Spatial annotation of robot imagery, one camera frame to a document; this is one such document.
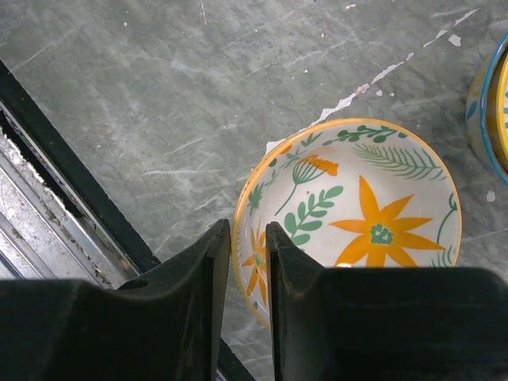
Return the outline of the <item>orange flower bowl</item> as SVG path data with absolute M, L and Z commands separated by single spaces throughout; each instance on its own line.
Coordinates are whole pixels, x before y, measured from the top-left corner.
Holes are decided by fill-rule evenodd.
M 452 267 L 462 235 L 456 185 L 417 135 L 346 118 L 304 129 L 252 169 L 233 220 L 233 269 L 249 309 L 270 323 L 266 226 L 326 267 Z

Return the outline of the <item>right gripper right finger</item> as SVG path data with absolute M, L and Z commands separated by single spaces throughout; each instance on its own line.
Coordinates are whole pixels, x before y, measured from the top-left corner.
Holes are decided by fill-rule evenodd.
M 267 225 L 277 380 L 504 380 L 507 285 L 476 267 L 328 268 Z

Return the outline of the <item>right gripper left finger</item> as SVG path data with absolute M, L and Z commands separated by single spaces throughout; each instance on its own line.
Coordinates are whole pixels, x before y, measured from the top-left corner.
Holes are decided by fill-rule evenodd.
M 106 290 L 77 279 L 1 283 L 4 380 L 211 380 L 230 225 Z

